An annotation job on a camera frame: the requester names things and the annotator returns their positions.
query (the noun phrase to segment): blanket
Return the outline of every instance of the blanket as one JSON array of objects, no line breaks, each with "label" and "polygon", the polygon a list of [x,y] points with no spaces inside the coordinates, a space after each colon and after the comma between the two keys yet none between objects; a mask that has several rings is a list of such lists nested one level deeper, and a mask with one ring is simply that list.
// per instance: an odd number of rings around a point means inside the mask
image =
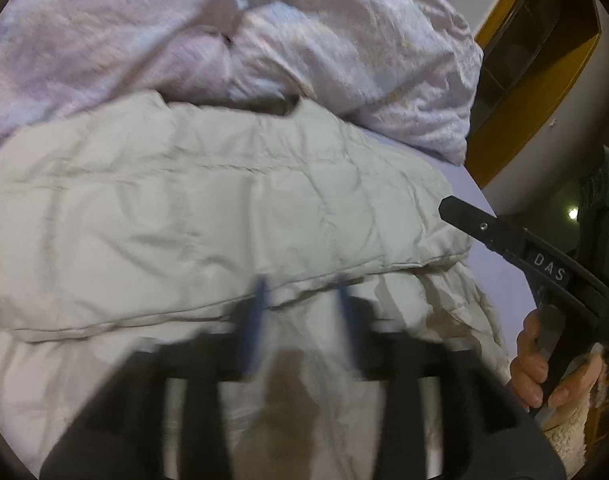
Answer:
[{"label": "blanket", "polygon": [[369,478],[381,391],[353,374],[337,273],[381,317],[470,338],[507,379],[470,240],[438,215],[450,192],[306,100],[271,116],[145,92],[19,131],[0,150],[3,434],[37,471],[137,338],[190,336],[265,274],[262,364],[222,394],[237,478]]},{"label": "blanket", "polygon": [[142,89],[244,108],[305,96],[462,164],[480,65],[446,0],[11,0],[0,142]]}]

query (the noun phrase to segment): hand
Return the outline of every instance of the hand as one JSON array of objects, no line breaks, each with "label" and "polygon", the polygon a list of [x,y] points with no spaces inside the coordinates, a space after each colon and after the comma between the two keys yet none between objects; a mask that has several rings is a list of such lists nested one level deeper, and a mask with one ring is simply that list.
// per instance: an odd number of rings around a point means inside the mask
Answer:
[{"label": "hand", "polygon": [[[525,408],[539,408],[542,405],[540,384],[549,373],[549,365],[540,355],[536,343],[541,328],[540,316],[534,310],[524,319],[524,330],[517,337],[517,357],[511,362],[509,386]],[[600,354],[592,354],[584,365],[558,385],[549,397],[548,405],[559,408],[562,416],[572,415],[600,377],[603,364]]]}]

